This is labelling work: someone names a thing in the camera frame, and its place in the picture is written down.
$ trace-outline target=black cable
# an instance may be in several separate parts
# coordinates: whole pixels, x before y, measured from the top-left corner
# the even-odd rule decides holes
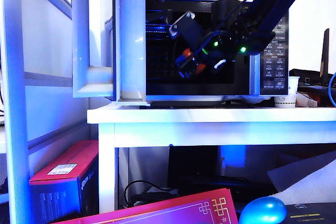
[[[153,186],[153,187],[155,187],[156,189],[161,190],[161,191],[170,191],[170,190],[171,190],[171,189],[163,189],[162,187],[159,187],[159,186],[157,186],[157,185],[155,185],[155,184],[153,184],[153,183],[151,183],[151,182],[149,182],[149,181],[146,181],[146,180],[135,180],[135,181],[129,183],[129,184],[125,187],[125,190],[124,190],[124,199],[125,199],[125,202],[126,202],[126,206],[127,206],[127,207],[130,207],[130,206],[129,206],[129,202],[128,202],[127,197],[126,197],[127,189],[128,189],[131,185],[133,185],[133,184],[135,184],[135,183],[147,183],[147,184],[149,184],[149,185],[151,185],[151,186]]]

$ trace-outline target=red envelope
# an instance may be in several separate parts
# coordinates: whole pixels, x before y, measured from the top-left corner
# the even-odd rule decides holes
[[[230,190],[219,189],[59,224],[238,224]]]

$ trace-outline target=blue computer mouse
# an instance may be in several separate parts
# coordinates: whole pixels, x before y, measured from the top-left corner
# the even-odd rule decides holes
[[[245,206],[239,224],[279,224],[286,217],[286,213],[286,206],[280,199],[263,197]]]

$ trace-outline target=blue cable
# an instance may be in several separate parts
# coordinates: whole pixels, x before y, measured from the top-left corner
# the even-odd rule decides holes
[[[330,81],[329,81],[329,84],[328,84],[328,96],[329,96],[329,99],[330,99],[332,105],[334,105],[336,107],[336,103],[334,101],[334,98],[331,96],[331,83],[332,83],[332,81],[335,77],[336,77],[336,73],[334,73],[334,75],[330,78]]]

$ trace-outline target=white cup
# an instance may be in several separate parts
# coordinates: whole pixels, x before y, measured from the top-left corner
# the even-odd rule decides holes
[[[274,106],[277,108],[295,108],[296,94],[274,97]]]
[[[295,108],[296,92],[299,84],[298,76],[290,76],[288,78],[288,95],[274,97],[274,106],[277,108]]]

